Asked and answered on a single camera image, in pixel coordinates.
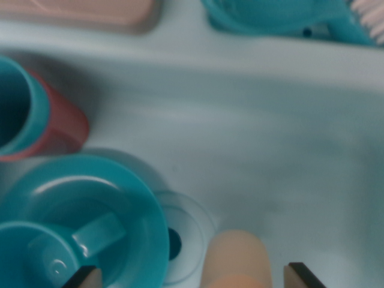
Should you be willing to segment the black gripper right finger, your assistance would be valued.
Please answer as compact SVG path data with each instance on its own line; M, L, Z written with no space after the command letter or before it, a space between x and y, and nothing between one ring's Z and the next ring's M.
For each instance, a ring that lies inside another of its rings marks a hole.
M283 275L284 288L326 288L303 262L290 262Z

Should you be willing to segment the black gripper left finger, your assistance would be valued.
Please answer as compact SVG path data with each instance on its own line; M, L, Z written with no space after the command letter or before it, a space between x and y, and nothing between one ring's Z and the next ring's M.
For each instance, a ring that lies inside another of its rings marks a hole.
M102 271L96 266L81 266L64 284L64 288L102 288Z

